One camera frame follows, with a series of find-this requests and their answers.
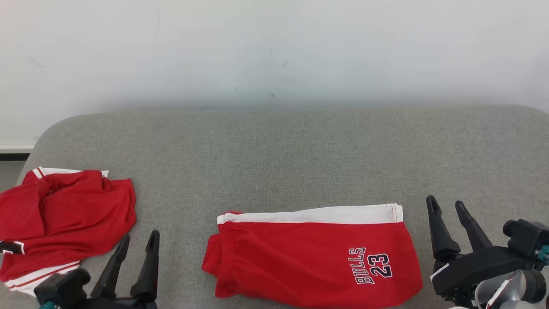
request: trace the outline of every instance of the red and white striped trim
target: red and white striped trim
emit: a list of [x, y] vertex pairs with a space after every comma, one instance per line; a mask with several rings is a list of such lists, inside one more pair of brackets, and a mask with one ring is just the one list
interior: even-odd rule
[[[40, 178], [42, 178], [46, 175], [50, 175], [50, 174], [74, 174], [74, 173], [81, 172], [81, 170], [64, 169], [64, 168], [43, 168], [43, 167], [38, 167], [38, 168], [33, 169], [32, 172], [34, 173], [34, 175], [38, 179], [40, 179]], [[103, 175], [103, 177], [108, 177], [109, 176], [109, 171], [108, 170], [102, 170], [101, 175]]]
[[34, 288], [38, 286], [38, 284], [41, 284], [44, 280], [48, 279], [49, 276], [55, 273], [66, 274], [78, 267], [80, 267], [80, 261], [60, 266], [48, 267], [17, 279], [8, 280], [5, 284], [8, 286], [10, 291], [21, 291], [34, 296]]
[[226, 213], [217, 217], [217, 223], [264, 222], [264, 223], [336, 223], [379, 224], [402, 222], [402, 206], [382, 204], [369, 206], [336, 206], [307, 209], [296, 212], [273, 213]]

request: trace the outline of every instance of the clothing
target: clothing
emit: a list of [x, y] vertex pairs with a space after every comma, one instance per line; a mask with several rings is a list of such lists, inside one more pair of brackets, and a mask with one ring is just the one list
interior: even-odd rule
[[402, 206], [226, 213], [202, 269], [215, 295], [242, 294], [297, 307], [397, 306], [423, 286]]
[[0, 280], [34, 295], [54, 273], [110, 251], [135, 224], [132, 181], [108, 172], [36, 168], [0, 194]]

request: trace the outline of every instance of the gray floor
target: gray floor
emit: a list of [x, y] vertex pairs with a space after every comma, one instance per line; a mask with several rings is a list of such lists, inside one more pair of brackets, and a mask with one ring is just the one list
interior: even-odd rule
[[15, 186], [24, 165], [24, 161], [0, 161], [0, 192]]

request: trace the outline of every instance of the white baseboard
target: white baseboard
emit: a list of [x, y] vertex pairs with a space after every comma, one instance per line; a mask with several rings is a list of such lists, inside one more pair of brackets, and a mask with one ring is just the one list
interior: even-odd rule
[[2, 145], [0, 144], [0, 153], [31, 153], [34, 144], [28, 145]]

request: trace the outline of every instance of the black strip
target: black strip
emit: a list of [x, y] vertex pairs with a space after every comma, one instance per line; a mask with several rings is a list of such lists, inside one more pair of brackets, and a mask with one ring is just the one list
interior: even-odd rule
[[0, 153], [0, 161], [26, 161], [30, 153]]

